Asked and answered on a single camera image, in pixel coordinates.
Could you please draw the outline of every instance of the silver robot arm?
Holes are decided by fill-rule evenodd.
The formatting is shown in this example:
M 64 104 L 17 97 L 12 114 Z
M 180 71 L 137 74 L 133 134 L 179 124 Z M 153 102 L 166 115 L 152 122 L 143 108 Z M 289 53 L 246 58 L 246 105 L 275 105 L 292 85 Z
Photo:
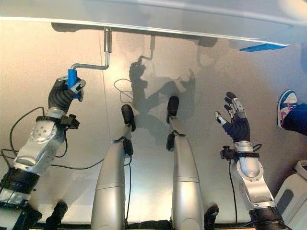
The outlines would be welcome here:
M 229 123 L 215 111 L 215 119 L 234 141 L 234 149 L 224 146 L 221 158 L 234 160 L 232 172 L 239 181 L 241 196 L 256 230 L 286 230 L 283 218 L 279 214 L 274 198 L 263 178 L 263 166 L 259 154 L 250 143 L 248 120 L 239 99 L 231 92 L 227 93 L 224 107 L 231 116 Z
M 0 207 L 23 207 L 31 198 L 31 191 L 46 171 L 64 142 L 67 128 L 77 128 L 74 115 L 66 116 L 75 95 L 82 95 L 85 81 L 80 80 L 67 89 L 67 78 L 56 80 L 48 99 L 49 110 L 36 119 L 26 144 L 20 149 L 13 166 L 1 181 Z

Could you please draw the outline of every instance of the person's foot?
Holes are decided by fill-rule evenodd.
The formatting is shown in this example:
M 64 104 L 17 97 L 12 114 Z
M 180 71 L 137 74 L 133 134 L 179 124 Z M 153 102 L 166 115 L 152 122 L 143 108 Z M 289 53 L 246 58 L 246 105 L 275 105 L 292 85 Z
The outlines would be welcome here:
M 214 230 L 215 218 L 219 214 L 217 205 L 212 205 L 204 215 L 205 230 Z
M 283 120 L 297 106 L 297 97 L 294 90 L 287 90 L 282 94 L 278 102 L 277 125 L 283 128 Z

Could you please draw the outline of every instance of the metal rod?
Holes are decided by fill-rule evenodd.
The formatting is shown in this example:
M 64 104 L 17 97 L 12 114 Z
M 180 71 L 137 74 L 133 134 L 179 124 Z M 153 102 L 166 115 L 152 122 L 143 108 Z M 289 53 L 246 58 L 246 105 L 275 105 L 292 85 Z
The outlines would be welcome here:
M 109 68 L 110 53 L 112 52 L 112 32 L 111 32 L 110 28 L 105 28 L 105 32 L 104 32 L 104 50 L 105 50 L 105 53 L 106 53 L 106 60 L 105 60 L 105 65 L 104 66 L 75 63 L 75 64 L 73 64 L 71 66 L 71 69 L 83 68 L 83 69 L 106 70 L 107 68 Z

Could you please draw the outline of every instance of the white panel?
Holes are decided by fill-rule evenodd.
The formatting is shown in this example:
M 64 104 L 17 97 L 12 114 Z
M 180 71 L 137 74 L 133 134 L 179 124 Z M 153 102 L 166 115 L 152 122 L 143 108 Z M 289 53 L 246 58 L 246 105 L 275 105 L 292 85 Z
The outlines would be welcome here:
M 0 16 L 277 44 L 307 40 L 307 3 L 292 0 L 296 11 L 288 5 L 288 0 L 2 0 Z

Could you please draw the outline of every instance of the black cable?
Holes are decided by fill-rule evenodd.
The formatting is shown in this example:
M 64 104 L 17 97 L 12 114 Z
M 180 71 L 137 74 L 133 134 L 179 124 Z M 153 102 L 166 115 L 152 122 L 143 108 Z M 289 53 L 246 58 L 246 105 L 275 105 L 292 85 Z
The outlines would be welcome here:
M 237 225 L 238 225 L 238 213 L 237 213 L 237 208 L 236 208 L 236 193 L 235 193 L 234 183 L 233 183 L 232 177 L 231 177 L 230 166 L 231 166 L 231 160 L 229 160 L 228 172 L 229 172 L 229 178 L 230 178 L 230 182 L 231 182 L 232 192 L 233 192 L 233 194 L 234 194 L 234 204 L 235 204 L 235 214 L 236 214 L 236 226 L 237 226 Z
M 13 160 L 15 159 L 14 157 L 8 157 L 8 156 L 6 156 L 6 155 L 3 153 L 3 151 L 11 151 L 11 152 L 13 152 L 13 150 L 11 150 L 11 149 L 1 149 L 1 155 L 2 155 L 3 157 L 5 157 L 5 158 L 9 158 L 9 159 L 13 159 Z M 74 169 L 74 170 L 85 170 L 85 169 L 90 169 L 90 168 L 96 166 L 97 164 L 101 163 L 103 160 L 104 160 L 104 158 L 101 159 L 100 161 L 98 161 L 97 163 L 95 163 L 95 164 L 93 164 L 93 165 L 91 165 L 91 166 L 85 167 L 85 168 L 70 167 L 70 166 L 59 165 L 59 164 L 51 164 L 51 166 L 54 166 L 54 167 L 61 167 L 61 168 L 66 168 L 66 169 Z
M 261 222 L 266 222 L 266 221 L 276 222 L 276 223 L 281 224 L 281 225 L 282 225 L 283 227 L 285 227 L 286 229 L 292 230 L 292 228 L 288 227 L 287 225 L 285 225 L 285 224 L 282 223 L 281 221 L 275 221 L 275 220 L 272 220 L 272 219 L 250 221 L 250 222 L 248 222 L 248 223 L 246 223 L 246 224 L 243 224 L 243 225 L 241 225 L 241 226 L 238 226 L 238 228 L 239 228 L 239 229 L 240 229 L 240 228 L 244 228 L 244 227 L 246 227 L 246 226 L 248 226 L 248 225 L 250 225 L 250 224 L 254 224 L 254 223 L 257 223 L 257 222 L 260 222 L 260 221 L 261 221 Z
M 65 151 L 61 156 L 56 156 L 57 158 L 61 158 L 64 157 L 67 153 L 67 149 L 68 149 L 68 143 L 67 143 L 67 136 L 66 136 L 66 131 L 67 129 L 64 130 L 64 139 L 65 139 Z
M 10 169 L 10 168 L 11 168 L 11 164 L 10 164 L 10 162 L 9 162 L 8 159 L 7 159 L 7 158 L 10 158 L 10 157 L 7 157 L 7 156 L 3 153 L 4 149 L 1 149 L 0 151 L 1 151 L 1 156 L 4 158 L 6 164 L 8 165 L 8 167 L 9 167 L 9 169 Z
M 2 150 L 2 149 L 1 149 L 1 156 L 4 158 L 6 164 L 8 165 L 8 168 L 9 168 L 9 170 L 8 170 L 8 172 L 6 173 L 5 178 L 4 178 L 4 180 L 3 180 L 3 186 L 4 186 L 4 184 L 5 184 L 6 181 L 8 180 L 9 175 L 10 175 L 10 173 L 11 173 L 11 164 L 10 164 L 10 162 L 8 161 L 6 155 L 3 153 L 3 150 Z
M 288 230 L 292 230 L 292 228 L 288 227 L 287 225 L 285 225 L 284 223 L 282 223 L 281 221 L 278 222 L 279 224 L 283 225 L 285 228 L 287 228 Z
M 42 106 L 37 107 L 37 108 L 32 109 L 31 111 L 29 111 L 28 113 L 24 114 L 22 117 L 20 117 L 20 118 L 15 122 L 15 124 L 12 126 L 12 128 L 11 128 L 11 131 L 10 131 L 10 146 L 11 146 L 11 149 L 12 149 L 12 151 L 13 151 L 13 153 L 14 153 L 15 156 L 17 156 L 17 153 L 16 153 L 16 150 L 14 149 L 13 141 L 12 141 L 13 130 L 14 130 L 15 126 L 16 126 L 24 117 L 28 116 L 30 113 L 34 112 L 34 111 L 37 110 L 37 109 L 42 109 L 42 110 L 43 110 L 43 116 L 45 116 L 45 109 L 44 109 Z
M 243 224 L 243 225 L 241 225 L 241 226 L 238 226 L 237 228 L 238 228 L 238 229 L 244 228 L 244 227 L 246 227 L 246 226 L 248 226 L 248 225 L 250 225 L 250 224 L 254 224 L 254 223 L 257 223 L 257 222 L 259 222 L 259 220 L 250 221 L 250 222 L 247 222 L 246 224 Z
M 131 161 L 132 161 L 132 156 L 130 157 L 130 161 L 128 164 L 129 165 L 129 172 L 130 172 L 130 188 L 129 188 L 129 198 L 128 198 L 128 206 L 127 206 L 127 213 L 126 213 L 126 221 L 128 222 L 128 214 L 129 214 L 129 206 L 130 206 L 130 195 L 131 195 Z
M 253 146 L 253 151 L 254 151 L 254 152 L 257 152 L 258 150 L 261 149 L 261 147 L 262 147 L 262 144 L 257 144 L 257 145 L 255 145 L 255 146 Z
M 101 159 L 100 161 L 98 161 L 97 163 L 95 163 L 95 164 L 93 164 L 93 165 L 91 165 L 91 166 L 85 167 L 85 168 L 70 167 L 70 166 L 59 165 L 59 164 L 51 164 L 51 166 L 60 167 L 60 168 L 66 168 L 66 169 L 74 169 L 74 170 L 85 170 L 85 169 L 93 168 L 93 167 L 96 166 L 97 164 L 103 162 L 103 160 L 104 160 L 104 158 Z

